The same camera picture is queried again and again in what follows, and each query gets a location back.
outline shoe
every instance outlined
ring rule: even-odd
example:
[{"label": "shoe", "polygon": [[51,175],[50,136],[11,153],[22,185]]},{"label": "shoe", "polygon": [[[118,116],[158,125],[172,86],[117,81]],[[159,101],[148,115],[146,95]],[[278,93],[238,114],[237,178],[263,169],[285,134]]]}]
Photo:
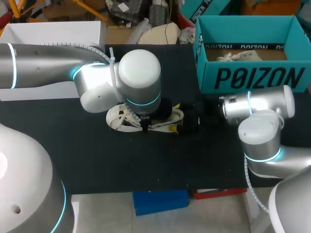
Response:
[{"label": "shoe", "polygon": [[[184,118],[184,113],[176,108],[172,108],[172,114],[166,120],[152,120],[148,130],[173,133],[170,126],[177,125]],[[124,104],[116,105],[109,109],[106,115],[108,126],[121,132],[138,132],[142,131],[140,123],[126,109]]]},{"label": "shoe", "polygon": [[231,53],[226,54],[224,57],[217,58],[219,62],[232,62],[232,61],[262,61],[257,55],[256,51],[244,51],[238,54],[232,55]]}]

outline teal cardboard box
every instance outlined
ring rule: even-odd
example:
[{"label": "teal cardboard box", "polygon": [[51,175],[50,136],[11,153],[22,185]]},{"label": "teal cardboard box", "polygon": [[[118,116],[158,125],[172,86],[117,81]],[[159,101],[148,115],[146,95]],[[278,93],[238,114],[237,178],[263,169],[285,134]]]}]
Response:
[{"label": "teal cardboard box", "polygon": [[[284,50],[284,61],[208,61],[206,48]],[[311,83],[311,43],[294,16],[200,16],[193,46],[202,93],[237,93],[277,85],[304,92]]]},{"label": "teal cardboard box", "polygon": [[229,2],[230,0],[186,0],[180,11],[192,23],[196,23],[198,16],[219,15]]}]

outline black tabletop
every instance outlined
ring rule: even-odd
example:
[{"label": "black tabletop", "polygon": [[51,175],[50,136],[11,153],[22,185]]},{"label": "black tabletop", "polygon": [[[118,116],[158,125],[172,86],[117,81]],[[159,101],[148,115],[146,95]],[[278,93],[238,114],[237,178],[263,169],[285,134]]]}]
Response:
[{"label": "black tabletop", "polygon": [[[200,94],[191,46],[113,48],[117,61],[130,50],[153,52],[161,63],[162,95],[174,104]],[[311,98],[298,94],[295,101],[296,116],[286,121],[282,143],[311,147]],[[72,194],[246,187],[236,128],[184,136],[122,133],[110,130],[105,115],[86,112],[79,99],[0,102],[0,122],[36,139]],[[278,181],[252,177],[254,187]]]}]

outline white box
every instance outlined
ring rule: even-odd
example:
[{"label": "white box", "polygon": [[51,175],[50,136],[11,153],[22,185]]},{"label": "white box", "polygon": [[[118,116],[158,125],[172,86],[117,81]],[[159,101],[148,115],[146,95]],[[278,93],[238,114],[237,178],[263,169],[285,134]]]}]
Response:
[{"label": "white box", "polygon": [[[100,21],[8,24],[0,43],[43,45],[61,42],[99,45],[105,51],[106,25]],[[43,87],[0,89],[0,100],[45,100],[78,98],[73,82]]]}]

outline white tile floor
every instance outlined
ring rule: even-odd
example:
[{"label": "white tile floor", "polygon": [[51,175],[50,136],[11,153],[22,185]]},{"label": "white tile floor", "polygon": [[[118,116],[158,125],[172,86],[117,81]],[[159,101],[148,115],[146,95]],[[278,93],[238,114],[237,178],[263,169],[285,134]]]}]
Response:
[{"label": "white tile floor", "polygon": [[74,195],[76,233],[249,233],[241,195],[190,200],[183,209],[136,216],[132,193]]}]

